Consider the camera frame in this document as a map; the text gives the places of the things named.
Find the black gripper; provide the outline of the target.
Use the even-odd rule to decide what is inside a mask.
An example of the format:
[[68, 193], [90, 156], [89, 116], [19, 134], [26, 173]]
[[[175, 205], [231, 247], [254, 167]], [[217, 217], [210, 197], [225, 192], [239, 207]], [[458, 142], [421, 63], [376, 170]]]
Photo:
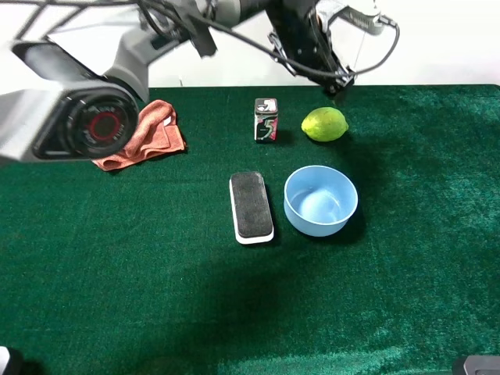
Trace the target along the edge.
[[342, 88], [354, 84], [354, 71], [343, 64], [331, 46], [331, 32], [322, 32], [316, 18], [316, 1], [272, 1], [266, 7], [273, 30], [268, 39], [273, 51], [311, 70], [330, 73], [318, 76], [303, 68], [283, 62], [294, 76], [299, 75], [324, 88], [326, 95], [337, 95]]

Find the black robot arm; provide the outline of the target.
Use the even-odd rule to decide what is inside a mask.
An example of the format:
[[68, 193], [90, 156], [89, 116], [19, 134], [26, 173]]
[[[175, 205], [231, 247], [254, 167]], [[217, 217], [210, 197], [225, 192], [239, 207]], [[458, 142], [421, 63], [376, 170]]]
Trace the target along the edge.
[[256, 13], [273, 25], [270, 55], [336, 94], [354, 73], [333, 50], [330, 25], [347, 18], [343, 1], [132, 1], [132, 17], [61, 27], [40, 41], [1, 47], [1, 157], [45, 162], [101, 159], [123, 150], [148, 100], [148, 69], [191, 42], [216, 52], [211, 30], [231, 33]]

